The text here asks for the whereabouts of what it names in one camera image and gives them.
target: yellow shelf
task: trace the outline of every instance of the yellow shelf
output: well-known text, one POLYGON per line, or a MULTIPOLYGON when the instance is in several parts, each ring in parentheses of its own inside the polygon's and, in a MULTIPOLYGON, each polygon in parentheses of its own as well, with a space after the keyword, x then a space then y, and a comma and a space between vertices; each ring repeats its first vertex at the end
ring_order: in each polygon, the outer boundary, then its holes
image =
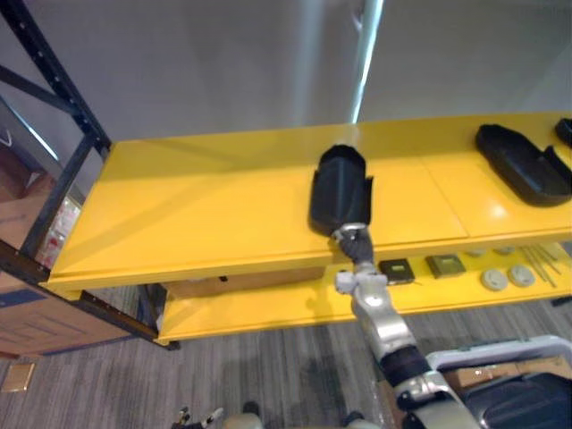
MULTIPOLYGON (((393 304, 401 314, 407 315, 570 295, 572 261, 559 245, 544 247, 559 259, 554 264, 562 275, 544 266, 557 288, 543 282, 537 274, 534 285, 529 288, 510 283, 507 289, 493 292, 480 283, 483 270, 496 268, 506 273, 515 264, 527 265, 519 250, 508 256, 499 256, 492 250, 482 257, 461 254, 459 257, 467 272, 440 280, 433 278, 422 257, 412 257, 409 263, 416 283, 390 286, 393 304)), ((323 279, 311 282, 205 298, 169 296, 158 341, 166 343, 215 334, 351 320, 350 297, 337 293, 333 287, 333 276, 340 269, 350 269, 350 266, 330 265, 323 279)))
POLYGON ((329 125, 114 145, 52 270, 72 290, 341 262, 306 222, 320 155, 355 142, 374 176, 378 258, 572 237, 572 203, 523 203, 475 150, 482 123, 570 151, 553 126, 570 113, 329 125))

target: gray carpet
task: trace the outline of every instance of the gray carpet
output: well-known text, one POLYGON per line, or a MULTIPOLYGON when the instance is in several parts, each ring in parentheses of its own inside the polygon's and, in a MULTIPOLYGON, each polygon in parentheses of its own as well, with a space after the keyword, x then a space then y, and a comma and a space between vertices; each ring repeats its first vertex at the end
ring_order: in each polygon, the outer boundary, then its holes
MULTIPOLYGON (((476 341, 552 333, 570 339, 572 304, 548 301, 407 317, 424 353, 476 341)), ((7 362, 0 363, 0 379, 7 362)), ((386 398, 353 323, 182 343, 141 340, 38 361, 29 390, 0 394, 0 427, 169 428, 179 407, 199 418, 257 400, 269 429, 337 425, 351 409, 386 426, 386 398)))

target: gray wall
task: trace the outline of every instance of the gray wall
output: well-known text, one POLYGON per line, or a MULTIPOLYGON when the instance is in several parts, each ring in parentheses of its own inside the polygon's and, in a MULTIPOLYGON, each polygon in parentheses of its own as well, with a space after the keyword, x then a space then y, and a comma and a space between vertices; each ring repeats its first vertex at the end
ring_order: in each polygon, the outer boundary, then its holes
MULTIPOLYGON (((29 8, 119 140, 343 122, 358 4, 36 0, 29 8)), ((567 0, 387 0, 361 120, 570 109, 571 22, 567 0)), ((42 82, 3 21, 0 63, 42 82)), ((67 159, 80 134, 65 115, 3 84, 0 94, 67 159)), ((82 189, 99 168, 93 156, 82 189)))

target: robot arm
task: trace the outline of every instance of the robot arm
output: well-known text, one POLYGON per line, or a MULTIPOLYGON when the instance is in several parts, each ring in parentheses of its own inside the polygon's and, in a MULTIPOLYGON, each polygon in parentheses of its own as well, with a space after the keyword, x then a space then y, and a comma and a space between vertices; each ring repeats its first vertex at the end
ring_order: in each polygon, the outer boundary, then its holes
POLYGON ((352 297, 351 308, 390 383, 398 406, 408 412, 407 428, 478 429, 441 373, 431 369, 416 347, 387 291, 387 277, 374 265, 372 241, 363 223, 346 223, 332 235, 354 263, 354 272, 339 272, 336 289, 352 297))

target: white disc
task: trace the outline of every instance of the white disc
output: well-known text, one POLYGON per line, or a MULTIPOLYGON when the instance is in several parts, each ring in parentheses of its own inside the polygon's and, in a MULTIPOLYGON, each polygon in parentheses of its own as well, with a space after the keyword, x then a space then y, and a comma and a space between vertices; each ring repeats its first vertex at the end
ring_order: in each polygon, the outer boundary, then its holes
POLYGON ((527 288, 534 284, 534 274, 524 265, 514 265, 509 269, 510 281, 521 288, 527 288))
POLYGON ((466 252, 470 257, 481 257, 486 253, 486 248, 474 248, 466 252))
POLYGON ((481 282, 484 287, 495 292, 506 289, 509 279, 499 270, 486 270, 481 274, 481 282))
POLYGON ((514 246, 505 246, 504 248, 496 248, 494 251, 499 255, 510 255, 515 250, 514 246))

